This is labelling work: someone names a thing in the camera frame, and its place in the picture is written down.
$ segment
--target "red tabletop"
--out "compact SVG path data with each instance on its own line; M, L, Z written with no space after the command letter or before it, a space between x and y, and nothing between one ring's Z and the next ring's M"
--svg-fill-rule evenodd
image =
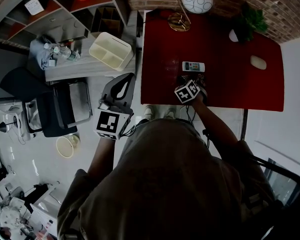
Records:
M205 64L207 105L269 111L284 109L284 68L281 48L254 33L250 42L229 39L231 28L219 19L190 14L191 29L177 32L161 16L147 13L144 33L141 103L180 105L174 90L182 62ZM255 55L266 61L265 70L250 64Z

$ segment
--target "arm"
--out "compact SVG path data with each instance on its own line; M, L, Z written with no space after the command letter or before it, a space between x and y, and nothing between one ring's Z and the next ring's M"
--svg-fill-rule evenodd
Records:
M115 141L100 138L88 172L79 169L57 216L58 239L72 227L78 210L94 188L113 170Z
M192 106L207 129L220 156L222 159L225 159L229 151L238 143L236 136L219 117L207 108L203 103L203 95L201 93L196 96Z
M91 165L88 169L88 176L99 184L114 167L115 140L100 138Z
M194 110L199 115L207 129L214 146L221 158L230 163L240 174L246 190L251 194L260 193L264 200L272 202L274 195L260 166L247 159L244 154L252 152L244 141L238 141L230 128L203 103L201 93L192 102Z

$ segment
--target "table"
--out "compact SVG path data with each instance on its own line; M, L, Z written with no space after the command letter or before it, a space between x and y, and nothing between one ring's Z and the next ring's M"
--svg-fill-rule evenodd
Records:
M207 105L211 107L283 111L284 68L281 48L254 33L246 43L229 39L231 28L223 20L190 14L191 29L176 32L165 20L171 12L148 12L143 30L141 103L181 105L174 90L182 62L205 63ZM265 70L250 64L255 55Z
M87 38L76 40L73 47L81 50L81 58L76 61L69 61L59 58L55 67L49 67L45 72L45 81L57 81L62 79L95 77L95 76L119 76L126 73L135 73L136 71L136 34L137 34L137 11L130 13L128 24L124 27L121 39L132 46L134 56L123 71L116 71L105 65L100 60L89 54L89 48L95 41L90 33Z

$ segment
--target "green leaves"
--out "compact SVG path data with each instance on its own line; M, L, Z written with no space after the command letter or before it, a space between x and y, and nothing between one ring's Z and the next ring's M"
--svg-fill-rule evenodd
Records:
M268 29L263 11L253 9L247 2L241 6L241 13L233 18L233 23L241 41L251 41L254 31L264 33Z

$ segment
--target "office chair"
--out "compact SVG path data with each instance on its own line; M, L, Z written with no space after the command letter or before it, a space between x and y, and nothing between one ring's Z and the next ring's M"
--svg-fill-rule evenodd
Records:
M77 122L72 108L68 82L58 82L48 86L26 68L18 67L4 76L0 88L22 101L30 133L42 131L45 137L59 137L77 132L77 125L89 121L92 116L88 86L85 82L83 83L86 88L89 117ZM32 129L29 125L26 103L34 99L36 99L41 122L40 129Z

